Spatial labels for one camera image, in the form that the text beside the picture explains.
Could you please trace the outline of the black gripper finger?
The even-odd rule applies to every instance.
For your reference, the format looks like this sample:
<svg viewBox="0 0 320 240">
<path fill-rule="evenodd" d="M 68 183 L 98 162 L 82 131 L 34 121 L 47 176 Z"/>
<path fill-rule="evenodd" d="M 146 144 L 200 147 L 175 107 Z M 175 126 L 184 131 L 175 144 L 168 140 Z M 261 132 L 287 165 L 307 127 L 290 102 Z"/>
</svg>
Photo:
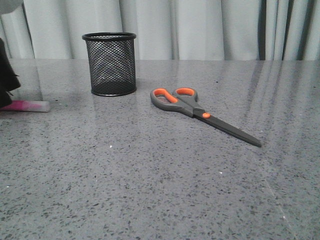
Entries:
<svg viewBox="0 0 320 240">
<path fill-rule="evenodd" d="M 0 39 L 0 107 L 12 103 L 10 91 L 21 86 L 18 75 L 13 71 L 5 50 L 5 43 Z"/>
</svg>

